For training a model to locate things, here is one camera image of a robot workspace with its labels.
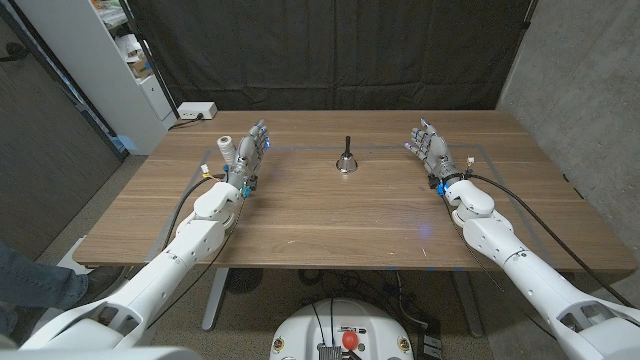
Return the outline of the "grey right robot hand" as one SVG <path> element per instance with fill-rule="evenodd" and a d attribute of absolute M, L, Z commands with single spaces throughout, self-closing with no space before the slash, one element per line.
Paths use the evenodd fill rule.
<path fill-rule="evenodd" d="M 443 184 L 459 181 L 462 173 L 457 169 L 445 139 L 425 118 L 420 119 L 420 124 L 419 128 L 412 129 L 405 148 L 423 163 L 431 178 Z"/>

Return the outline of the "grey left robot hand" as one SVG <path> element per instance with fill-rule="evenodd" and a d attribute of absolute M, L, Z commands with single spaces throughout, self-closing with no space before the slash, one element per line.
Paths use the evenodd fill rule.
<path fill-rule="evenodd" d="M 256 177 L 269 147 L 269 132 L 261 119 L 240 140 L 234 161 L 229 167 L 227 182 L 240 189 L 250 178 Z"/>

